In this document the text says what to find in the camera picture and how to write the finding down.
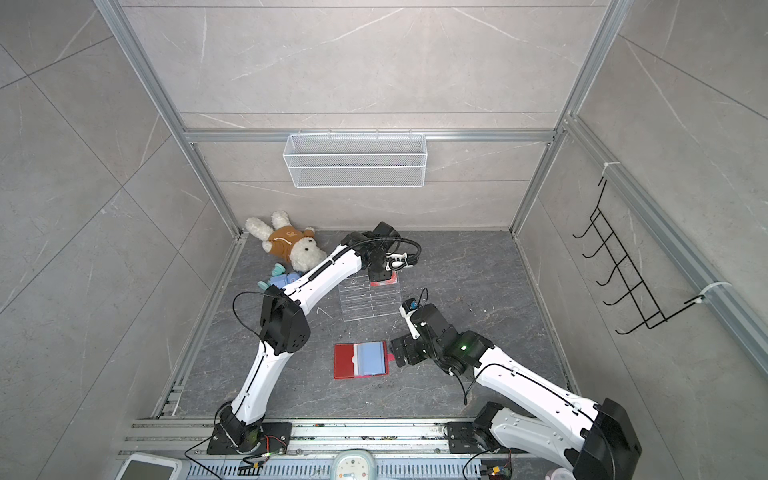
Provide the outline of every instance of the aluminum rail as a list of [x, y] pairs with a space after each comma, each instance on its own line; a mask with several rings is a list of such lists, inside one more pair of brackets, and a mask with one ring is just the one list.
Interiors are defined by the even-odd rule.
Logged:
[[[618, 162], [583, 121], [566, 115], [564, 125], [567, 133], [573, 135], [601, 170], [605, 164]], [[605, 168], [604, 176], [697, 292], [712, 283], [726, 281], [623, 164]], [[707, 291], [704, 303], [768, 377], [768, 326], [763, 319], [732, 286], [713, 287]]]
[[[292, 422], [288, 455], [301, 458], [333, 458], [347, 449], [366, 449], [372, 454], [394, 455], [402, 458], [452, 458], [467, 454], [452, 454], [451, 439], [445, 437], [447, 422], [472, 422], [461, 418], [377, 418], [377, 419], [268, 419], [270, 422]], [[134, 452], [155, 452], [173, 455], [184, 452], [207, 439], [214, 423], [208, 419], [137, 420], [125, 436], [120, 448], [124, 458]], [[204, 455], [207, 442], [200, 444], [196, 455]], [[505, 458], [507, 452], [493, 454]], [[516, 456], [530, 457], [529, 454]], [[219, 455], [205, 455], [219, 458]]]
[[532, 128], [509, 129], [205, 129], [187, 130], [184, 137], [189, 142], [284, 142], [293, 134], [422, 134], [428, 141], [552, 141], [554, 130]]

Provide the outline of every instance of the red item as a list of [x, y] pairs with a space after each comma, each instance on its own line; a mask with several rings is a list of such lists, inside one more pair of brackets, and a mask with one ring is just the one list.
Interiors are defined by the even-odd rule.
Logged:
[[[389, 374], [389, 362], [395, 359], [386, 348], [386, 341], [382, 341], [384, 345], [384, 370], [383, 375]], [[355, 343], [337, 343], [334, 346], [333, 352], [333, 378], [336, 380], [341, 379], [364, 379], [369, 376], [381, 376], [381, 375], [355, 375], [355, 364], [352, 358], [355, 355]]]

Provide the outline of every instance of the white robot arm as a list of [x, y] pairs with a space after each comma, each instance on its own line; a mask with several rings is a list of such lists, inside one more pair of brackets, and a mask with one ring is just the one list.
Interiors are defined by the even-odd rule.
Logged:
[[431, 359], [451, 376], [469, 376], [465, 399], [479, 383], [535, 417], [487, 403], [472, 423], [475, 440], [486, 450], [523, 450], [572, 470], [579, 480], [632, 478], [642, 448], [619, 404], [605, 399], [598, 405], [541, 378], [490, 339], [458, 333], [431, 303], [421, 306], [411, 298], [400, 313], [409, 333], [390, 342], [398, 366]]
[[[415, 254], [389, 253], [395, 243], [410, 243]], [[261, 422], [272, 389], [293, 354], [306, 344], [310, 328], [306, 314], [342, 280], [360, 270], [368, 270], [371, 280], [386, 280], [392, 271], [413, 266], [421, 247], [413, 240], [400, 238], [386, 223], [369, 232], [354, 232], [320, 265], [305, 273], [283, 290], [276, 286], [265, 292], [261, 311], [261, 341], [256, 358], [235, 399], [221, 412], [214, 436], [228, 439], [239, 453], [249, 453], [260, 440]]]
[[[415, 255], [388, 253], [395, 242], [418, 248]], [[263, 439], [267, 400], [288, 359], [310, 337], [306, 314], [342, 280], [367, 270], [385, 280], [391, 270], [414, 265], [421, 247], [399, 237], [386, 223], [351, 233], [320, 265], [284, 290], [271, 286], [261, 312], [261, 341], [256, 359], [237, 397], [220, 415], [212, 437], [226, 439], [239, 453], [251, 453]], [[526, 369], [490, 339], [458, 333], [437, 307], [406, 300], [401, 309], [409, 333], [390, 341], [398, 366], [431, 359], [451, 376], [500, 392], [530, 412], [521, 415], [489, 402], [472, 424], [485, 449], [520, 449], [573, 471], [579, 480], [628, 480], [642, 449], [624, 409], [610, 399], [602, 405], [575, 395]]]

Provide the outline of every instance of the black wall hook rack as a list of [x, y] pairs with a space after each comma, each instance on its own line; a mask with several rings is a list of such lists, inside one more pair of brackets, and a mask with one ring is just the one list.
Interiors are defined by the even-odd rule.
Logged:
[[[619, 297], [618, 300], [616, 300], [615, 302], [611, 302], [611, 303], [607, 303], [607, 302], [603, 301], [603, 303], [605, 305], [608, 305], [608, 306], [616, 305], [617, 303], [622, 301], [624, 298], [629, 296], [632, 299], [632, 301], [634, 302], [634, 305], [637, 308], [637, 312], [640, 314], [641, 318], [643, 319], [643, 321], [641, 321], [640, 323], [638, 323], [636, 326], [632, 327], [628, 331], [620, 332], [620, 331], [616, 330], [616, 333], [618, 333], [619, 335], [627, 335], [628, 333], [632, 333], [633, 331], [639, 329], [643, 325], [645, 325], [649, 330], [650, 329], [654, 329], [657, 326], [661, 325], [662, 323], [664, 323], [664, 322], [668, 321], [669, 319], [671, 319], [673, 316], [676, 316], [678, 313], [681, 313], [681, 312], [691, 308], [692, 306], [696, 305], [697, 303], [699, 303], [696, 300], [700, 301], [700, 299], [704, 298], [704, 295], [696, 295], [695, 297], [693, 297], [693, 298], [691, 298], [689, 300], [686, 300], [684, 302], [684, 306], [681, 309], [679, 309], [677, 312], [672, 313], [671, 315], [665, 315], [664, 312], [661, 311], [661, 308], [659, 307], [659, 304], [656, 301], [656, 298], [654, 297], [653, 292], [651, 292], [650, 288], [648, 288], [647, 283], [645, 283], [645, 279], [643, 278], [643, 276], [640, 274], [640, 271], [635, 266], [634, 261], [632, 261], [632, 257], [629, 256], [629, 253], [627, 252], [627, 249], [624, 248], [624, 244], [621, 242], [621, 239], [616, 234], [616, 231], [614, 230], [614, 228], [611, 226], [611, 222], [608, 221], [606, 216], [603, 215], [602, 210], [600, 210], [600, 201], [603, 199], [603, 192], [605, 192], [605, 185], [606, 185], [605, 177], [602, 177], [600, 179], [600, 182], [598, 182], [598, 187], [602, 186], [602, 189], [600, 190], [600, 196], [598, 197], [598, 204], [595, 205], [594, 210], [592, 211], [592, 213], [589, 216], [589, 220], [590, 220], [589, 227], [587, 227], [587, 229], [581, 235], [574, 235], [573, 237], [574, 238], [582, 238], [582, 237], [584, 237], [584, 235], [586, 235], [589, 232], [589, 230], [592, 230], [594, 228], [594, 231], [598, 234], [598, 236], [600, 237], [600, 240], [602, 241], [602, 243], [600, 244], [598, 249], [594, 251], [593, 254], [591, 254], [591, 255], [584, 255], [582, 253], [581, 255], [584, 258], [592, 258], [595, 255], [597, 255], [600, 250], [605, 248], [605, 250], [608, 252], [608, 255], [611, 257], [611, 261], [614, 263], [614, 268], [611, 270], [611, 274], [608, 275], [608, 280], [605, 280], [605, 283], [601, 283], [601, 282], [598, 282], [598, 281], [595, 281], [595, 283], [597, 285], [600, 285], [600, 286], [606, 286], [606, 285], [608, 285], [610, 283], [611, 279], [613, 279], [614, 274], [616, 272], [619, 272], [619, 277], [621, 278], [621, 281], [624, 282], [624, 286], [627, 287], [627, 292], [624, 295], [622, 295], [621, 297]], [[597, 225], [594, 224], [594, 222], [597, 221], [598, 218], [602, 218], [603, 221], [605, 222], [605, 224], [608, 225], [608, 229], [609, 229], [610, 233], [607, 236], [604, 236], [600, 232], [600, 230], [598, 229]], [[615, 256], [614, 253], [611, 252], [611, 249], [608, 248], [608, 241], [611, 239], [611, 237], [615, 238], [616, 241], [618, 242], [619, 246], [621, 247], [621, 252], [622, 252], [621, 255]], [[629, 262], [629, 264], [632, 266], [632, 268], [634, 269], [635, 273], [637, 274], [637, 278], [640, 279], [640, 281], [637, 282], [634, 286], [629, 286], [629, 283], [627, 283], [626, 277], [624, 276], [624, 274], [621, 272], [621, 269], [619, 268], [619, 266], [623, 262], [625, 262], [625, 261]], [[640, 308], [640, 305], [637, 304], [637, 299], [634, 296], [634, 291], [638, 287], [640, 287], [640, 286], [645, 288], [645, 290], [648, 292], [648, 296], [650, 297], [651, 300], [653, 300], [654, 306], [656, 307], [656, 312], [653, 313], [652, 315], [650, 315], [648, 318], [646, 318], [646, 316], [643, 314], [643, 310]], [[657, 316], [661, 316], [661, 320], [657, 321], [656, 323], [651, 324], [650, 321], [653, 320], [654, 318], [656, 318]]]

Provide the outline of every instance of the stuffed bunny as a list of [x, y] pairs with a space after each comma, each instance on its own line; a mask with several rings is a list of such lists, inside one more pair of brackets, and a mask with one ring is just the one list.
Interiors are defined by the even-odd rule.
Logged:
[[261, 240], [265, 252], [290, 262], [296, 271], [309, 272], [326, 259], [326, 253], [317, 246], [313, 228], [298, 231], [281, 210], [272, 214], [272, 225], [274, 229], [255, 217], [245, 222], [246, 230]]

